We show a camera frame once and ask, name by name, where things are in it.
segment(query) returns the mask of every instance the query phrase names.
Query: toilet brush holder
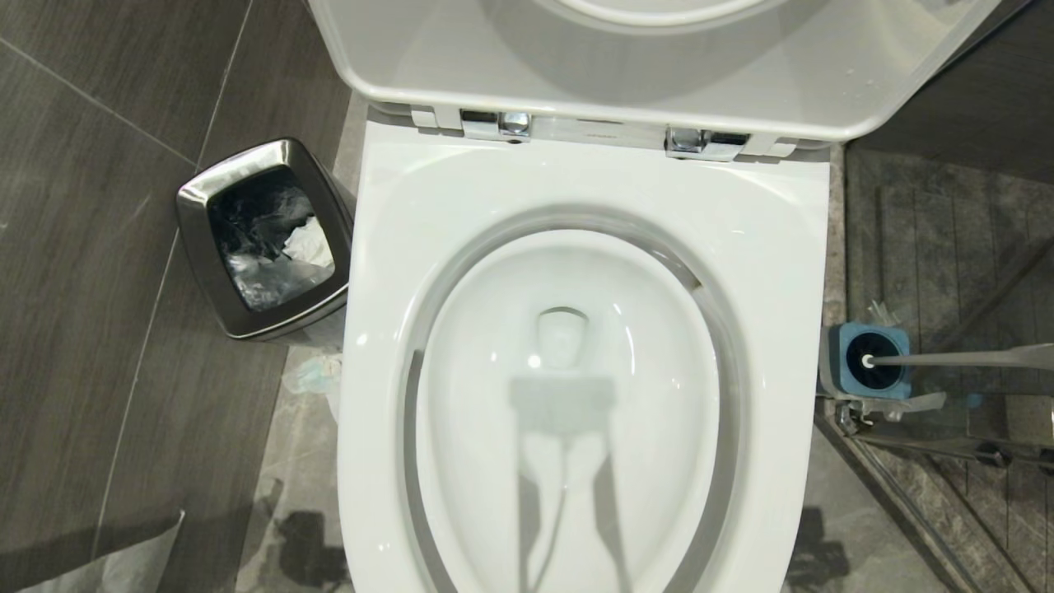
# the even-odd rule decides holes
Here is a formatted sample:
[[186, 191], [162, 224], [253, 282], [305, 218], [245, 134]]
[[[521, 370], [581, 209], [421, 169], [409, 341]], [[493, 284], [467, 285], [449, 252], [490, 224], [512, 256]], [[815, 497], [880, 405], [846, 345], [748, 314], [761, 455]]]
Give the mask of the toilet brush holder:
[[829, 333], [832, 379], [838, 390], [865, 398], [906, 400], [912, 396], [905, 368], [864, 364], [868, 355], [875, 358], [910, 355], [911, 341], [904, 331], [844, 323], [832, 328]]

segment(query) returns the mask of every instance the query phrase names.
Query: floor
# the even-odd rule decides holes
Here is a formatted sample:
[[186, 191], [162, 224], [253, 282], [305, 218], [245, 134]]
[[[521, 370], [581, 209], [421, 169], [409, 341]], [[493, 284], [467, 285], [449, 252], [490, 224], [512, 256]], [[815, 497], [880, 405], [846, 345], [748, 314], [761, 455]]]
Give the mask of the floor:
[[[353, 96], [334, 165], [334, 176], [350, 187], [358, 182], [365, 114], [365, 103]], [[834, 205], [840, 222], [840, 203]], [[835, 235], [838, 225], [833, 225]], [[840, 260], [840, 250], [833, 253]], [[831, 278], [828, 284], [837, 288], [834, 282], [841, 279]], [[828, 310], [844, 307], [837, 292], [825, 296]], [[287, 373], [312, 356], [318, 353], [292, 349]], [[335, 449], [336, 424], [325, 397], [284, 387], [256, 487], [239, 593], [352, 590], [339, 535]], [[783, 592], [891, 590], [946, 587], [857, 477], [844, 453], [814, 431], [801, 528]]]
[[[923, 353], [1054, 342], [1046, 314], [1054, 294], [1054, 256], [1048, 250], [1054, 237], [1054, 185], [855, 149], [848, 152], [847, 170], [850, 319], [866, 320], [867, 307], [884, 302], [913, 349]], [[1030, 254], [1035, 255], [1032, 266], [1022, 263]], [[975, 316], [978, 311], [988, 313]], [[969, 319], [977, 321], [960, 335]], [[964, 437], [988, 429], [991, 419], [978, 416], [992, 395], [998, 396], [995, 401], [1049, 396], [1052, 386], [1054, 375], [1046, 372], [932, 374], [917, 380], [916, 389], [945, 391], [949, 403], [905, 424]], [[1007, 417], [996, 420], [1006, 432]], [[1034, 420], [1043, 422], [1045, 415]], [[1049, 411], [1046, 432], [1049, 439]], [[1034, 466], [1001, 470], [943, 457], [879, 454], [912, 503], [929, 514], [926, 520], [963, 564], [976, 569], [975, 580], [999, 578], [1006, 590], [1054, 591], [1054, 505], [1049, 503], [1054, 485]], [[931, 483], [929, 468], [940, 483]], [[959, 503], [965, 522], [953, 528], [943, 516]]]
[[0, 3], [0, 592], [187, 519], [161, 591], [233, 591], [286, 349], [227, 339], [173, 197], [349, 91], [300, 0]]

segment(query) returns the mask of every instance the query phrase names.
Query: marble floor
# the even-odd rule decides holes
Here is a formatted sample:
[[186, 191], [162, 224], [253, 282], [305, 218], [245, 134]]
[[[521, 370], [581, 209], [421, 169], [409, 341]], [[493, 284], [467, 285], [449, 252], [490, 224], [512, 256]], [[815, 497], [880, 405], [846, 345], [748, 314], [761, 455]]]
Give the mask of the marble floor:
[[[853, 147], [846, 169], [851, 320], [867, 320], [871, 303], [884, 302], [918, 353], [1054, 341], [1054, 185]], [[916, 373], [913, 383], [949, 400], [940, 411], [905, 417], [902, 432], [1016, 443], [1023, 447], [1018, 456], [1054, 444], [1052, 373], [968, 368]], [[1012, 400], [1046, 400], [1046, 413], [1028, 417], [1041, 430], [1023, 430]], [[1035, 466], [874, 455], [977, 589], [1054, 591], [1054, 488]]]

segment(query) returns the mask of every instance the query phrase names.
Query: toilet seat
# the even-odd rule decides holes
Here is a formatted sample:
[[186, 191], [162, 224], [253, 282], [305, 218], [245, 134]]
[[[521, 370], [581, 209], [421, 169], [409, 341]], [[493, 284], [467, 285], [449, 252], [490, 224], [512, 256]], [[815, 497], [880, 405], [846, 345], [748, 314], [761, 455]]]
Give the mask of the toilet seat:
[[466, 272], [555, 219], [571, 228], [604, 220], [588, 230], [650, 237], [658, 259], [680, 261], [669, 274], [703, 285], [694, 298], [727, 378], [722, 432], [688, 561], [669, 590], [778, 590], [808, 457], [828, 165], [684, 164], [648, 150], [510, 145], [368, 122], [338, 443], [356, 590], [453, 590], [435, 570], [446, 559], [423, 545], [422, 525], [438, 528], [427, 516], [422, 523], [426, 509], [411, 497], [422, 476], [406, 455], [416, 449], [406, 442], [404, 415], [416, 410], [407, 404], [408, 378]]

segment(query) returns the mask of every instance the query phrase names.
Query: tile grout line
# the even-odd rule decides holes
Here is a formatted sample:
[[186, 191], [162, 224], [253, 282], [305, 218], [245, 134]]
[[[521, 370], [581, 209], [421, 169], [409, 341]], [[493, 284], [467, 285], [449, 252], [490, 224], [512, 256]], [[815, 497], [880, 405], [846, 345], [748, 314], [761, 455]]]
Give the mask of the tile grout line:
[[216, 94], [216, 103], [212, 106], [209, 125], [204, 129], [204, 138], [201, 140], [201, 150], [198, 151], [197, 162], [194, 163], [197, 171], [201, 170], [201, 159], [204, 158], [204, 149], [209, 145], [209, 138], [212, 137], [212, 125], [216, 122], [216, 114], [219, 113], [219, 103], [223, 100], [227, 80], [231, 76], [231, 68], [234, 67], [234, 58], [238, 55], [238, 46], [241, 45], [241, 34], [246, 32], [246, 23], [249, 22], [249, 13], [252, 9], [253, 0], [249, 0], [249, 5], [246, 6], [246, 15], [241, 17], [241, 26], [238, 27], [238, 36], [234, 38], [234, 47], [231, 48], [231, 57], [228, 58], [227, 67], [223, 68], [223, 78], [219, 82], [219, 93]]
[[115, 118], [117, 118], [118, 120], [120, 120], [121, 122], [123, 122], [125, 125], [132, 127], [136, 132], [142, 134], [143, 136], [147, 136], [148, 138], [150, 138], [151, 140], [153, 140], [155, 143], [157, 143], [159, 146], [163, 147], [164, 150], [167, 150], [167, 151], [171, 152], [172, 154], [174, 154], [175, 156], [179, 157], [180, 160], [189, 162], [190, 164], [195, 164], [195, 162], [193, 160], [191, 160], [190, 158], [187, 158], [186, 156], [183, 156], [182, 153], [180, 153], [176, 149], [170, 146], [169, 144], [164, 143], [157, 136], [151, 134], [150, 132], [148, 132], [145, 130], [143, 130], [139, 125], [136, 125], [131, 119], [129, 119], [129, 118], [124, 117], [123, 115], [117, 113], [116, 111], [110, 108], [109, 106], [106, 106], [105, 103], [103, 103], [99, 99], [93, 97], [92, 95], [87, 94], [86, 92], [82, 91], [76, 84], [74, 84], [73, 82], [66, 80], [65, 78], [63, 78], [62, 76], [60, 76], [57, 72], [55, 72], [54, 70], [47, 67], [46, 65], [44, 65], [42, 62], [40, 62], [39, 60], [37, 60], [33, 56], [31, 56], [30, 54], [26, 54], [22, 50], [19, 50], [17, 46], [15, 46], [14, 44], [12, 44], [11, 41], [7, 41], [6, 39], [0, 38], [0, 45], [3, 45], [4, 47], [7, 47], [12, 52], [14, 52], [16, 55], [20, 56], [22, 59], [26, 60], [27, 62], [30, 62], [31, 64], [37, 66], [38, 68], [44, 71], [50, 76], [52, 76], [53, 78], [55, 78], [56, 80], [58, 80], [59, 82], [61, 82], [62, 84], [64, 84], [66, 87], [69, 87], [71, 91], [73, 91], [74, 93], [77, 93], [78, 95], [80, 95], [87, 102], [90, 102], [93, 105], [97, 106], [98, 108], [104, 111], [105, 113], [114, 116]]
[[147, 344], [150, 342], [151, 332], [154, 330], [154, 320], [157, 319], [157, 310], [161, 304], [161, 293], [164, 290], [164, 282], [169, 278], [169, 269], [172, 266], [172, 258], [176, 253], [176, 243], [179, 242], [179, 229], [176, 229], [172, 237], [172, 245], [169, 248], [169, 258], [164, 262], [164, 271], [161, 273], [161, 282], [157, 286], [157, 295], [154, 298], [154, 308], [150, 312], [150, 321], [147, 323], [147, 334], [142, 339], [142, 347], [139, 348], [139, 357], [136, 360], [135, 373], [132, 375], [132, 387], [129, 389], [128, 401], [124, 402], [124, 414], [121, 416], [121, 428], [117, 432], [117, 446], [114, 448], [114, 457], [110, 461], [110, 472], [106, 475], [106, 488], [102, 493], [102, 505], [99, 507], [99, 520], [95, 527], [95, 537], [92, 539], [92, 561], [95, 561], [99, 552], [99, 540], [102, 537], [102, 521], [106, 515], [106, 505], [110, 501], [110, 488], [113, 486], [114, 474], [117, 470], [117, 458], [121, 452], [121, 440], [124, 438], [124, 428], [128, 424], [129, 413], [132, 411], [132, 398], [135, 396], [136, 386], [139, 383], [139, 371], [142, 369], [142, 359], [147, 354]]

